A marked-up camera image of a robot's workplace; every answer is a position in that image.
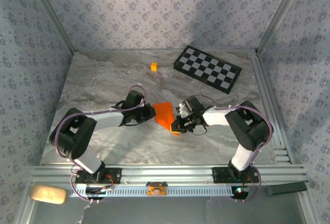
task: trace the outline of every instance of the orange object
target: orange object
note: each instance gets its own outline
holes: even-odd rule
[[[154,63],[151,64],[151,70],[152,71],[157,71],[157,63],[154,62]]]
[[[148,186],[147,195],[148,196],[166,196],[167,195],[167,183],[163,182],[148,182],[146,184]]]
[[[172,109],[172,103],[164,102],[164,103],[157,103],[153,105],[155,108],[156,116],[155,121],[162,125],[165,129],[168,129],[172,132],[171,124],[174,122],[174,113]]]

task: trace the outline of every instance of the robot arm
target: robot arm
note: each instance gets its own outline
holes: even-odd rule
[[[240,106],[256,107],[249,101]],[[204,108],[195,96],[185,100],[177,108],[179,115],[172,124],[172,131],[185,133],[193,132],[197,125],[227,125],[236,136],[239,146],[228,167],[232,178],[238,178],[248,169],[251,159],[257,148],[264,143],[270,131],[266,122],[257,114],[245,109],[217,110],[216,107]]]
[[[132,120],[138,124],[143,123],[156,115],[155,109],[150,104],[142,104],[131,111],[120,112],[114,110],[136,107],[144,99],[138,91],[131,90],[126,100],[120,101],[108,112],[102,114],[79,115],[69,119],[61,127],[58,137],[58,150],[68,159],[82,167],[90,179],[99,182],[103,177],[104,163],[88,148],[92,133],[96,130],[109,127],[126,126]],[[72,114],[82,113],[76,108],[71,108],[61,122]],[[59,125],[49,137],[49,142],[55,145],[55,134]]]

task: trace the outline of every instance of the blue floral wallpaper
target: blue floral wallpaper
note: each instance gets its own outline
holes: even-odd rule
[[[280,0],[50,0],[77,50],[255,48]]]
[[[294,0],[262,61],[292,151],[330,223],[330,0]]]
[[[37,165],[71,55],[37,0],[0,0],[0,223],[12,223],[24,166]]]

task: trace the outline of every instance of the floor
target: floor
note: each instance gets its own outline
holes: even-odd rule
[[[210,54],[242,67],[229,95],[173,69],[182,50],[111,51],[108,53],[75,53],[55,114],[51,131],[69,108],[82,111],[107,109],[125,99],[131,85],[147,89],[151,105],[170,101],[177,107],[193,94],[205,94],[219,106],[251,101],[264,112],[249,57],[244,53],[208,51]],[[158,71],[150,65],[158,63]],[[201,103],[210,105],[207,99]],[[191,133],[178,137],[153,119],[135,127],[113,127],[96,131],[90,149],[106,164],[227,164],[235,154],[238,142],[228,126],[213,126],[207,134]],[[273,164],[272,145],[267,145],[256,159],[257,164]],[[55,148],[46,143],[41,163],[66,162]]]

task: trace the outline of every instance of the cable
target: cable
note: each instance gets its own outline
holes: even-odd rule
[[[109,174],[107,174],[105,177],[107,177],[108,179],[111,180],[111,185],[110,186],[105,186],[105,187],[102,187],[102,189],[108,189],[110,187],[112,187],[112,189],[114,189],[114,180],[113,180],[113,177]]]
[[[121,101],[119,101],[117,104],[115,104],[114,106],[115,107],[118,107],[119,105],[121,105],[122,103],[124,103],[125,101],[124,100],[121,100]]]
[[[257,147],[255,153],[253,154],[253,156],[252,156],[252,158],[250,160],[250,167],[253,168],[253,169],[255,169],[256,172],[257,172],[257,174],[258,174],[259,186],[258,186],[257,191],[254,193],[254,195],[252,197],[248,198],[247,200],[242,200],[242,202],[247,202],[247,201],[253,200],[259,194],[259,192],[261,191],[261,175],[260,175],[259,170],[253,165],[253,162],[254,162],[255,158],[257,157],[260,149],[264,145],[266,145],[268,142],[270,142],[270,140],[272,139],[274,130],[272,128],[272,125],[268,121],[267,117],[265,115],[263,115],[261,112],[259,112],[258,110],[255,110],[255,109],[253,109],[251,107],[245,107],[245,106],[233,106],[233,107],[231,107],[231,106],[229,106],[229,107],[216,107],[215,109],[218,110],[218,111],[224,111],[224,110],[238,109],[238,108],[246,109],[246,110],[249,110],[249,111],[254,112],[255,114],[259,115],[266,122],[266,124],[268,126],[268,129],[269,129],[269,137],[268,137],[268,139],[265,142],[261,143]]]
[[[73,183],[72,183],[72,178],[74,175],[77,175],[77,172],[81,171],[81,169],[76,169],[70,176],[70,186],[72,188],[72,190],[75,192],[75,194],[77,194],[77,196],[84,200],[84,201],[87,201],[87,202],[90,202],[91,200],[88,200],[87,198],[83,197],[81,194],[78,193],[78,191],[75,189],[75,187],[73,186]]]
[[[127,111],[132,111],[136,108],[138,108],[139,106],[143,105],[143,103],[146,101],[146,90],[143,86],[141,85],[133,85],[132,87],[129,88],[129,91],[130,92],[133,88],[141,88],[144,92],[144,98],[143,100],[135,107],[132,107],[132,108],[128,108],[128,109],[112,109],[112,110],[103,110],[103,111],[97,111],[97,112],[80,112],[80,113],[74,113],[74,114],[71,114],[69,116],[67,116],[65,119],[62,120],[62,122],[58,125],[58,128],[56,130],[56,133],[55,133],[55,139],[54,139],[54,146],[55,146],[55,150],[56,150],[56,153],[62,157],[62,158],[68,158],[68,156],[65,156],[63,155],[59,149],[58,149],[58,137],[60,135],[60,130],[62,129],[63,125],[65,122],[67,122],[68,120],[74,118],[74,117],[78,117],[78,116],[82,116],[82,115],[97,115],[97,114],[103,114],[103,113],[108,113],[108,112],[127,112]]]
[[[133,124],[133,125],[130,125],[130,124],[126,124],[126,125],[124,125],[124,126],[137,126],[137,125],[140,125],[140,124],[142,124],[142,123],[144,123],[145,121],[142,121],[142,122],[139,122],[139,123],[136,123],[136,124]]]
[[[245,184],[246,184],[246,182],[247,182],[247,179],[249,179],[249,180],[252,182],[252,187],[253,187],[253,186],[254,186],[254,182],[253,182],[253,180],[252,180],[252,178],[251,178],[250,176],[247,176],[247,177],[245,178],[245,181],[244,181],[242,187],[245,186]]]
[[[204,127],[204,129],[205,129],[205,132],[204,133],[202,133],[202,134],[195,134],[194,132],[192,132],[192,134],[193,135],[204,135],[204,134],[206,134],[207,133],[207,129],[206,129],[206,127]]]
[[[195,94],[194,96],[202,96],[202,97],[205,97],[205,98],[211,100],[215,105],[218,104],[214,99],[212,99],[211,97],[208,97],[208,96],[206,96],[204,94]]]

